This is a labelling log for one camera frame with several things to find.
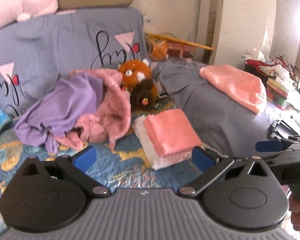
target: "metal screw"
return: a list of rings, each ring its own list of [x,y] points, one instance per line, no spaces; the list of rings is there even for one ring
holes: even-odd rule
[[[104,195],[108,193],[108,189],[104,186],[96,186],[92,189],[92,192],[96,195]]]
[[[195,189],[193,187],[182,187],[180,193],[183,195],[192,195],[195,193]]]

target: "pink folded towel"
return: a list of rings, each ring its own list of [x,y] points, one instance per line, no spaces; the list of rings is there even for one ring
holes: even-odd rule
[[[260,78],[229,65],[203,67],[200,76],[253,113],[264,111],[266,88]]]
[[[202,142],[193,130],[188,118],[180,109],[148,115],[143,122],[157,155],[191,151]]]

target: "orange plush toy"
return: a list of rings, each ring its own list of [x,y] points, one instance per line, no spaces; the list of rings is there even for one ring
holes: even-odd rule
[[[147,59],[126,61],[118,67],[122,83],[130,92],[132,110],[149,110],[158,98],[157,86],[152,80]]]

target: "pile of clutter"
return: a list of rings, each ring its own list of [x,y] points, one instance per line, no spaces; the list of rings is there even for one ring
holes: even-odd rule
[[[283,57],[279,55],[276,59],[266,60],[259,54],[256,60],[254,55],[245,56],[246,66],[253,66],[267,77],[267,99],[281,110],[291,103],[291,95],[296,92],[300,78],[299,69],[286,62]]]

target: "stack of books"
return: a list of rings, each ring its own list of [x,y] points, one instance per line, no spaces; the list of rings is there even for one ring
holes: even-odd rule
[[[290,104],[288,98],[291,91],[271,78],[267,80],[267,99],[281,110]]]

